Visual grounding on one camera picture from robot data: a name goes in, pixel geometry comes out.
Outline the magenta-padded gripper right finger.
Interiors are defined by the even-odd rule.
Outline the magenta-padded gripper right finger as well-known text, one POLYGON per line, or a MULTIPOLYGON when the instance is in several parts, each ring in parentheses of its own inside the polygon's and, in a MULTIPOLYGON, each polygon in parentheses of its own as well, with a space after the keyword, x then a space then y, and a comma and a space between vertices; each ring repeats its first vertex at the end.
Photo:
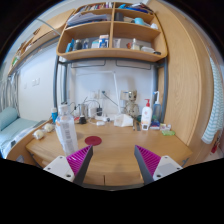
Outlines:
POLYGON ((182 167, 168 155, 160 157, 138 145, 135 146, 134 155, 145 185, 182 169, 182 167))

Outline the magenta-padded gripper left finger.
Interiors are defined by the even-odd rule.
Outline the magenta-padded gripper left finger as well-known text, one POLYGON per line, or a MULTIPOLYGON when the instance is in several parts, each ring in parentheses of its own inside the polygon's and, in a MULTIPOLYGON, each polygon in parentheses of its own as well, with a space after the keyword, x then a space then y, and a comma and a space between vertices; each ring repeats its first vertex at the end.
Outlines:
POLYGON ((81 186, 92 156, 93 146, 88 145, 67 157, 58 156, 44 170, 81 186))

